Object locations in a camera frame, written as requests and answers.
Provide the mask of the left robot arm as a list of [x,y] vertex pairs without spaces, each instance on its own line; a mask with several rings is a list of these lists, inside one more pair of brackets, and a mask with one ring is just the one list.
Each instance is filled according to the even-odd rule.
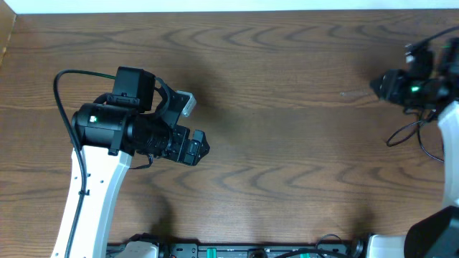
[[201,130],[178,125],[197,101],[142,69],[119,67],[111,92],[69,118],[53,81],[57,108],[73,145],[72,173],[53,257],[106,257],[122,182],[135,154],[195,166],[210,147]]

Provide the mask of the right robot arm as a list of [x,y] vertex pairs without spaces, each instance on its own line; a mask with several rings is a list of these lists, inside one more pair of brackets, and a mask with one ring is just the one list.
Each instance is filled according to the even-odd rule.
[[458,38],[446,41],[439,57],[430,47],[434,37],[406,46],[407,69],[390,69],[369,83],[385,102],[414,115],[409,137],[423,152],[422,129],[438,128],[441,151],[430,157],[443,164],[443,197],[438,211],[411,226],[402,236],[375,234],[367,257],[458,256]]

